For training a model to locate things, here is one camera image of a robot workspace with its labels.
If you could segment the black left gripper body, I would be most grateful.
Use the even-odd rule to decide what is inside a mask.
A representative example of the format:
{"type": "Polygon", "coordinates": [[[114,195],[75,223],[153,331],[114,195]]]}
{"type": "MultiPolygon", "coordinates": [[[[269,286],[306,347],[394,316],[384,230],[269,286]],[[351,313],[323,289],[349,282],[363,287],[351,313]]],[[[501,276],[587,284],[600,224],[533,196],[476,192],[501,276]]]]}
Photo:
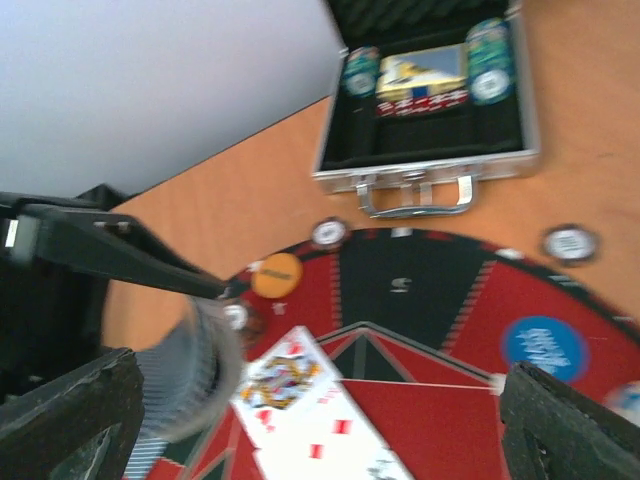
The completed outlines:
{"type": "Polygon", "coordinates": [[[11,222],[28,203],[108,207],[99,196],[1,194],[1,402],[22,396],[93,360],[100,351],[99,315],[92,310],[106,283],[69,268],[10,260],[11,222]]]}

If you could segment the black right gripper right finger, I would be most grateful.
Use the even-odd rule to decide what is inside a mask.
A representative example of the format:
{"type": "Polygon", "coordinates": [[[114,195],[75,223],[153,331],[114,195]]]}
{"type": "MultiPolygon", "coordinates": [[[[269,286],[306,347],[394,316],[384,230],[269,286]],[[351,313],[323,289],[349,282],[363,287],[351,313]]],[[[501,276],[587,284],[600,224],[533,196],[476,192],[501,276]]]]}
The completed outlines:
{"type": "Polygon", "coordinates": [[[639,427],[528,361],[499,401],[513,479],[637,479],[639,427]]]}

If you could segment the brown black hundred chip stack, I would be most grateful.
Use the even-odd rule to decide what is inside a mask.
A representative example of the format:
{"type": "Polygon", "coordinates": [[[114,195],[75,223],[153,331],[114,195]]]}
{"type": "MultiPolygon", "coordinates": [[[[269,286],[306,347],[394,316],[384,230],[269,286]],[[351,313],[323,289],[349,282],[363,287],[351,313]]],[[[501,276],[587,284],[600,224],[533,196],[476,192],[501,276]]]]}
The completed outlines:
{"type": "Polygon", "coordinates": [[[249,302],[243,299],[225,301],[223,312],[245,350],[250,350],[261,340],[266,330],[266,321],[249,302]]]}

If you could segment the yellow big blind button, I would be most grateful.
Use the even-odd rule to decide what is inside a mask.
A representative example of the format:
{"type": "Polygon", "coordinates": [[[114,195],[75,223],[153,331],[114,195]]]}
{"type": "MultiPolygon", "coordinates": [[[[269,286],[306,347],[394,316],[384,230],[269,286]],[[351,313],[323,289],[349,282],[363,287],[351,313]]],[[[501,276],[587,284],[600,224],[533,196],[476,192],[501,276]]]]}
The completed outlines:
{"type": "Polygon", "coordinates": [[[266,257],[251,275],[251,289],[266,299],[287,296],[299,285],[302,262],[293,254],[276,253],[266,257]]]}

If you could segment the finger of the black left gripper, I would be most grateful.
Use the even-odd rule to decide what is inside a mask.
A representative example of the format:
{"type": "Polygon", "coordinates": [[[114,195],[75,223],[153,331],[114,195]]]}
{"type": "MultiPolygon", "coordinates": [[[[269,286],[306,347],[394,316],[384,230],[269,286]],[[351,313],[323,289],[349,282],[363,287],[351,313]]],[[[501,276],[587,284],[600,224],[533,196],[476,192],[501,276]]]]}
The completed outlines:
{"type": "Polygon", "coordinates": [[[97,277],[216,299],[226,284],[189,263],[135,217],[97,209],[36,207],[35,253],[97,277]]]}

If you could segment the blue playing card deck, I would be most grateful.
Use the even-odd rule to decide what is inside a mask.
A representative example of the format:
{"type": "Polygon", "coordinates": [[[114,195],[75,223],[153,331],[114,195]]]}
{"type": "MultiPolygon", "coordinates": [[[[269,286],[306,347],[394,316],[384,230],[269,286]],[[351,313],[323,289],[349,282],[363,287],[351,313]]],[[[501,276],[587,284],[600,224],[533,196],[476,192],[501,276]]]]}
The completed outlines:
{"type": "Polygon", "coordinates": [[[171,443],[219,420],[237,390],[244,349],[223,300],[191,297],[189,310],[158,344],[138,351],[144,418],[125,468],[143,479],[171,443]]]}

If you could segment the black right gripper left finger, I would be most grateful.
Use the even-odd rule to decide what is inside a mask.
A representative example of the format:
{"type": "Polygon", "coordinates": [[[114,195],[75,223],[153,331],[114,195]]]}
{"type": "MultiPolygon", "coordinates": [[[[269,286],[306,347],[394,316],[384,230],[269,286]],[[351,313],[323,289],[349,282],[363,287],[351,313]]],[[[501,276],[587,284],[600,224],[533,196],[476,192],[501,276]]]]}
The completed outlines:
{"type": "Polygon", "coordinates": [[[143,377],[126,348],[1,406],[3,479],[120,479],[144,416],[143,377]]]}

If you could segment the queen of hearts card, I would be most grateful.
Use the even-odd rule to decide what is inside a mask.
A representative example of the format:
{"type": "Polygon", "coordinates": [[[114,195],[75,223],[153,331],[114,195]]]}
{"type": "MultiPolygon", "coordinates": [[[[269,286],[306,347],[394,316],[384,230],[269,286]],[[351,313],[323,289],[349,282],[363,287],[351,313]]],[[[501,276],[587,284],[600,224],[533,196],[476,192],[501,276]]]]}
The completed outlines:
{"type": "Polygon", "coordinates": [[[310,331],[296,326],[249,363],[231,405],[253,446],[262,448],[341,378],[310,331]]]}

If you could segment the blue small blind button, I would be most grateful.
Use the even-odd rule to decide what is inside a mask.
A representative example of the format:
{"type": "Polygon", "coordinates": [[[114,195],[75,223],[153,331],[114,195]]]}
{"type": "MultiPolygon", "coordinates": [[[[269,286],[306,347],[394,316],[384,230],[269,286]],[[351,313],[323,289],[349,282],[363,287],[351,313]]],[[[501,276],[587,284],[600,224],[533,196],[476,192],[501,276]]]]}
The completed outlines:
{"type": "Polygon", "coordinates": [[[549,316],[528,316],[510,324],[501,340],[507,364],[528,361],[555,378],[572,383],[588,370],[590,353],[584,336],[549,316]]]}

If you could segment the blue orange ten chip stack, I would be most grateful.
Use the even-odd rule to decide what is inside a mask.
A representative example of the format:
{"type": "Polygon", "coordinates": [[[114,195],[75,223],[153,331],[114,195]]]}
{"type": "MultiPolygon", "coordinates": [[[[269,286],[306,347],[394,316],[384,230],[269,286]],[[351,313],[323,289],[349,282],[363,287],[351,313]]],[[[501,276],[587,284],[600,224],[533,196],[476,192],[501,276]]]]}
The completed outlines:
{"type": "Polygon", "coordinates": [[[640,426],[640,381],[632,381],[612,390],[605,405],[636,426],[640,426]]]}

